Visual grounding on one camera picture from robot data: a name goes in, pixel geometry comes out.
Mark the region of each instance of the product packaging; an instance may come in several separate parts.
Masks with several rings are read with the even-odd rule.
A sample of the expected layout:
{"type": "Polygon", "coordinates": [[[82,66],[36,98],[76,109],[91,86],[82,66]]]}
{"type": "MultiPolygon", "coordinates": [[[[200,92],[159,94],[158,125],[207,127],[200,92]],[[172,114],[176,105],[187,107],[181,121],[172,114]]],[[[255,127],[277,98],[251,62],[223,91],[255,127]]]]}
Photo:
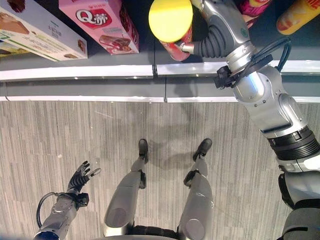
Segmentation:
{"type": "Polygon", "coordinates": [[[26,53],[28,51],[0,40],[0,58],[26,53]]]}
{"type": "Polygon", "coordinates": [[[190,53],[179,44],[192,41],[193,10],[190,0],[154,0],[149,11],[149,25],[154,36],[176,61],[190,53]]]}
{"type": "Polygon", "coordinates": [[[88,58],[87,41],[34,0],[0,1],[0,40],[52,61],[88,58]]]}
{"type": "Polygon", "coordinates": [[[276,28],[284,35],[293,34],[320,14],[320,0],[296,0],[277,20],[276,28]]]}
{"type": "Polygon", "coordinates": [[[267,9],[272,0],[243,0],[238,6],[248,28],[257,21],[258,17],[267,9]]]}
{"type": "Polygon", "coordinates": [[[139,35],[121,0],[59,0],[59,8],[111,55],[139,52],[139,35]]]}

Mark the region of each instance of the store shelf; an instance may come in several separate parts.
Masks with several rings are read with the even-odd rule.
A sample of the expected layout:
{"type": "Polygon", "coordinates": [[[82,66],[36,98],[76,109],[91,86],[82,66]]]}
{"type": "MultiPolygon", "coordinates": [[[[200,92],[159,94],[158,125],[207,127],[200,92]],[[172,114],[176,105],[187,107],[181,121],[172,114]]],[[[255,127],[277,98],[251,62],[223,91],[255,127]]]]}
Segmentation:
{"type": "MultiPolygon", "coordinates": [[[[62,11],[59,10],[58,1],[52,0],[36,0],[40,5],[46,8],[49,12],[59,18],[68,27],[87,40],[88,59],[67,60],[53,62],[33,53],[21,54],[16,56],[7,56],[0,59],[0,71],[9,70],[24,70],[24,69],[39,69],[39,68],[57,68],[57,67],[92,67],[92,66],[127,66],[135,65],[137,72],[142,72],[145,66],[149,66],[152,73],[152,65],[155,64],[155,38],[150,31],[148,24],[148,13],[152,0],[144,0],[143,4],[139,0],[127,0],[124,3],[127,6],[128,13],[134,22],[140,36],[140,53],[139,54],[121,54],[110,55],[104,50],[95,40],[86,34],[77,24],[69,19],[62,11]]],[[[149,69],[145,72],[146,76],[150,76],[149,69]]],[[[105,77],[114,76],[115,73],[110,69],[110,75],[105,74],[105,77]]]]}
{"type": "MultiPolygon", "coordinates": [[[[32,53],[0,59],[0,81],[139,79],[159,77],[205,77],[216,75],[226,65],[224,58],[202,58],[191,55],[183,62],[173,60],[150,31],[148,14],[153,0],[123,0],[140,35],[140,53],[109,55],[97,42],[58,8],[58,0],[36,0],[88,42],[88,59],[53,62],[32,53]]],[[[276,30],[276,20],[294,0],[273,1],[250,28],[252,43],[261,49],[283,37],[276,30]]],[[[207,24],[194,8],[193,39],[199,41],[208,33],[207,24]]],[[[292,50],[282,70],[283,75],[320,75],[320,16],[290,36],[292,50]]],[[[276,66],[281,50],[273,54],[276,66]]]]}
{"type": "MultiPolygon", "coordinates": [[[[299,103],[320,103],[318,76],[283,76],[299,103]]],[[[212,77],[3,82],[0,101],[107,101],[149,103],[236,102],[232,89],[217,89],[212,77]]]]}
{"type": "MultiPolygon", "coordinates": [[[[261,49],[267,44],[284,37],[276,29],[277,18],[291,4],[293,0],[273,1],[266,12],[250,28],[251,42],[261,49]]],[[[207,34],[207,24],[196,8],[193,8],[193,40],[200,41],[207,34]]],[[[305,75],[320,74],[320,16],[314,18],[308,24],[299,29],[296,33],[289,36],[292,43],[292,49],[289,59],[283,69],[283,74],[287,75],[305,75]]],[[[282,49],[275,51],[274,60],[279,60],[282,49]]],[[[226,65],[224,58],[206,58],[191,55],[183,62],[173,60],[164,50],[159,41],[155,42],[155,63],[157,73],[164,75],[215,75],[216,71],[226,65]]]]}
{"type": "Polygon", "coordinates": [[[0,97],[8,101],[164,102],[166,80],[95,79],[4,82],[0,97]]]}
{"type": "MultiPolygon", "coordinates": [[[[298,103],[320,103],[318,76],[283,76],[284,89],[298,103]]],[[[168,103],[237,102],[231,88],[217,89],[212,77],[167,77],[168,103]]]]}

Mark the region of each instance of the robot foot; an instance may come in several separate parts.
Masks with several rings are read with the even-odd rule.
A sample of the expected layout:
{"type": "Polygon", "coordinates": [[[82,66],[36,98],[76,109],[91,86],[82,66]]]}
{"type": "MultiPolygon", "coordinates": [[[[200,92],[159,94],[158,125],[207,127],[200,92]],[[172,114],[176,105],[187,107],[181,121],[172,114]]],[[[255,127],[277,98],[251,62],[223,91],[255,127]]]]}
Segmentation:
{"type": "Polygon", "coordinates": [[[195,154],[193,154],[193,161],[196,161],[199,155],[205,156],[208,150],[211,148],[211,146],[212,140],[210,138],[204,139],[198,146],[198,149],[196,150],[195,154]]]}
{"type": "Polygon", "coordinates": [[[139,157],[144,157],[144,164],[148,162],[148,143],[145,139],[139,140],[139,157]]]}

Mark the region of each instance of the pink box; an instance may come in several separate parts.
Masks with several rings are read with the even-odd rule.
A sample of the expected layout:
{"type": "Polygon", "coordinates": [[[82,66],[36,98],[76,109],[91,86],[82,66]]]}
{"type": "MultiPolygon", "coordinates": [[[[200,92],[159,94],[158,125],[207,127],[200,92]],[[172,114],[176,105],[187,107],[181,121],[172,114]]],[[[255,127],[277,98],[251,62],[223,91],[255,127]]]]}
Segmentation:
{"type": "Polygon", "coordinates": [[[59,0],[59,8],[111,55],[139,53],[139,34],[121,0],[59,0]]]}

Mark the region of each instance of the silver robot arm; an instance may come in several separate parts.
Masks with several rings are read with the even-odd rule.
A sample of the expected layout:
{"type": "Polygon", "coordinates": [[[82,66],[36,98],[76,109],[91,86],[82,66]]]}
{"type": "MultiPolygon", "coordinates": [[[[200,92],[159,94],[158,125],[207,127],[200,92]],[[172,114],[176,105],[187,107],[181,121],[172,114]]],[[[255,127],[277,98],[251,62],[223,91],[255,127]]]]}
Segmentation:
{"type": "Polygon", "coordinates": [[[202,41],[180,47],[202,57],[226,57],[228,66],[217,72],[216,87],[233,89],[284,171],[279,187],[293,212],[285,223],[283,239],[320,239],[314,227],[320,222],[320,145],[296,101],[283,88],[280,74],[290,53],[290,40],[280,39],[257,51],[232,0],[191,2],[206,20],[209,33],[202,41]],[[271,52],[279,46],[284,46],[283,54],[279,65],[272,67],[268,65],[271,52]]]}
{"type": "Polygon", "coordinates": [[[36,213],[39,230],[33,240],[63,240],[66,237],[69,226],[73,219],[75,219],[78,209],[86,207],[89,202],[88,194],[80,193],[82,187],[101,171],[100,168],[97,168],[87,174],[90,171],[89,165],[85,161],[75,171],[68,184],[67,192],[50,192],[40,200],[36,213]],[[50,215],[42,224],[40,220],[40,208],[43,201],[51,195],[55,195],[58,198],[51,209],[50,215]]]}

